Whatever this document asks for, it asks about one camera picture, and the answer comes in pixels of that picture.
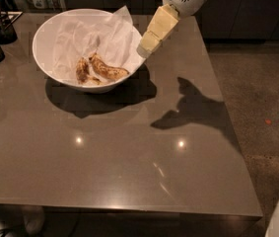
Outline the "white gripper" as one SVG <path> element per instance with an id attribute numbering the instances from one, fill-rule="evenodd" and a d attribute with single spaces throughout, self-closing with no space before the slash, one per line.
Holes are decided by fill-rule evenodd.
<path id="1" fill-rule="evenodd" d="M 162 0 L 154 14 L 146 32 L 140 40 L 137 52 L 143 58 L 148 58 L 170 35 L 179 18 L 194 15 L 207 0 Z"/>

